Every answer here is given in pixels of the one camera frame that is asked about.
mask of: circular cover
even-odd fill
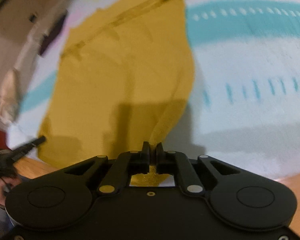
[[[289,188],[250,174],[225,176],[212,190],[210,203],[223,219],[247,229],[287,225],[297,208]]]
[[[6,199],[6,210],[17,224],[52,230],[78,220],[88,211],[91,201],[90,190],[82,179],[61,173],[15,187]]]

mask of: white sheet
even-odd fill
[[[68,30],[117,0],[74,0],[37,67],[8,146],[36,137]],[[300,0],[186,0],[196,61],[188,108],[164,147],[278,179],[300,173]]]

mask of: hand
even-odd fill
[[[0,179],[0,204],[4,206],[6,202],[6,196],[4,195],[3,192],[6,184],[11,184],[12,185],[11,188],[13,188],[19,185],[22,181],[19,177],[16,178],[2,177],[2,179]]]

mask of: black cable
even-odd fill
[[[7,190],[10,192],[11,191],[11,187],[9,184],[7,184],[4,179],[2,177],[0,177],[0,179],[5,183],[6,187],[7,187]]]

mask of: folded cloth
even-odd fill
[[[18,116],[18,85],[18,71],[12,68],[7,72],[0,89],[0,130],[5,131]]]
[[[120,0],[71,30],[39,158],[63,168],[166,137],[193,82],[184,10],[183,0]]]

